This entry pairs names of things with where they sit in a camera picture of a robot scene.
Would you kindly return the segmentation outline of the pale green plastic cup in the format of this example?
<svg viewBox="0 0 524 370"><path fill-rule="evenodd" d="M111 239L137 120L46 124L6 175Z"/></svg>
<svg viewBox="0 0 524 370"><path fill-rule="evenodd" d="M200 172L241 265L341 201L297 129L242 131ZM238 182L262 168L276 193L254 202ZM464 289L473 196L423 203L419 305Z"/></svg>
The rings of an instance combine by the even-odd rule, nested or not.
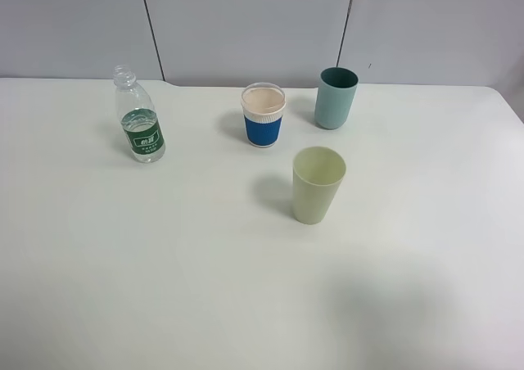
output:
<svg viewBox="0 0 524 370"><path fill-rule="evenodd" d="M307 147L292 164L292 211L296 220L320 223L346 175L344 159L327 147Z"/></svg>

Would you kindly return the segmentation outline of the clear bottle green label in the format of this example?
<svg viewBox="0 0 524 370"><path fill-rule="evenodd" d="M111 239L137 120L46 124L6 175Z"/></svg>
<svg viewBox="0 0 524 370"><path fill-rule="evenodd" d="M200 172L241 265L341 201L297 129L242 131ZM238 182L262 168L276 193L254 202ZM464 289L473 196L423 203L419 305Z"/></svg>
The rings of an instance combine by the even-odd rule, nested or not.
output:
<svg viewBox="0 0 524 370"><path fill-rule="evenodd" d="M113 70L115 108L134 158L144 164L165 154L165 140L150 95L127 65Z"/></svg>

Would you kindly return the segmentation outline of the blue sleeved paper cup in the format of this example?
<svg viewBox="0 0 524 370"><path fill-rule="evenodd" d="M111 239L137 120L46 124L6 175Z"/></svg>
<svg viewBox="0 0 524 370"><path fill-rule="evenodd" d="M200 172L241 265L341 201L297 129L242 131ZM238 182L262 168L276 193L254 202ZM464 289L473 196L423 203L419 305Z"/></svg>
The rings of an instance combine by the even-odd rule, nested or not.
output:
<svg viewBox="0 0 524 370"><path fill-rule="evenodd" d="M241 94L248 141L255 147L271 147L277 140L287 100L272 83L253 83Z"/></svg>

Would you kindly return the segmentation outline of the teal plastic cup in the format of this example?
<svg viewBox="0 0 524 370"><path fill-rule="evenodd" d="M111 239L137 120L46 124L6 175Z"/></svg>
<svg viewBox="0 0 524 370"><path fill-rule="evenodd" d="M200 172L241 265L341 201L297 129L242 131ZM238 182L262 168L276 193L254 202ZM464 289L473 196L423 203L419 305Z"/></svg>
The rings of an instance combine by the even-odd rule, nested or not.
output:
<svg viewBox="0 0 524 370"><path fill-rule="evenodd" d="M347 120L359 84L356 73L331 67L320 74L314 120L323 129L338 129Z"/></svg>

